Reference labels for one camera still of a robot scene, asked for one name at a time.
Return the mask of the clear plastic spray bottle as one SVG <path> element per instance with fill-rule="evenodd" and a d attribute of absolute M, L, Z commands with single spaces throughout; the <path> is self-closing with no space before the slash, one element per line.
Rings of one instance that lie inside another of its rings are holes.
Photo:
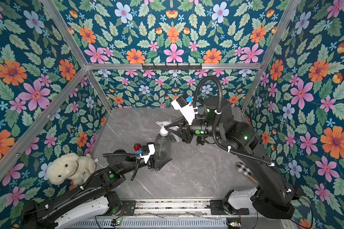
<path fill-rule="evenodd" d="M 172 142 L 170 137 L 158 135 L 154 142 L 155 154 L 153 156 L 154 160 L 162 161 L 171 158 Z"/>

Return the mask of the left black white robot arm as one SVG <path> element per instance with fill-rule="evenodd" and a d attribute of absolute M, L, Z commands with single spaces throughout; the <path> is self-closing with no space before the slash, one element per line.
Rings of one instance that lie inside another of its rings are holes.
<path fill-rule="evenodd" d="M 132 172 L 134 180 L 138 169 L 147 167 L 161 170 L 171 158 L 154 155 L 153 145 L 143 146 L 135 153 L 119 149 L 103 154 L 108 166 L 95 171 L 80 186 L 42 203 L 32 200 L 25 204 L 21 216 L 21 229 L 65 229 L 94 216 L 119 216 L 124 207 L 114 191 L 126 181 L 125 174 Z"/>

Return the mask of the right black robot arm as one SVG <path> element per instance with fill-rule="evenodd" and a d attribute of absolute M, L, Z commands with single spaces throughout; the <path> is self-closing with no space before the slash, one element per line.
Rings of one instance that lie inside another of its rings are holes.
<path fill-rule="evenodd" d="M 254 128 L 234 119 L 229 101 L 223 98 L 220 81 L 214 76 L 202 79 L 194 96 L 183 94 L 172 101 L 182 117 L 173 122 L 183 142 L 193 137 L 212 137 L 217 147 L 236 155 L 256 178 L 258 185 L 247 191 L 229 191 L 223 199 L 224 211 L 232 214 L 254 208 L 269 219 L 292 219 L 301 190 L 285 181 L 280 169 L 269 158 Z"/>

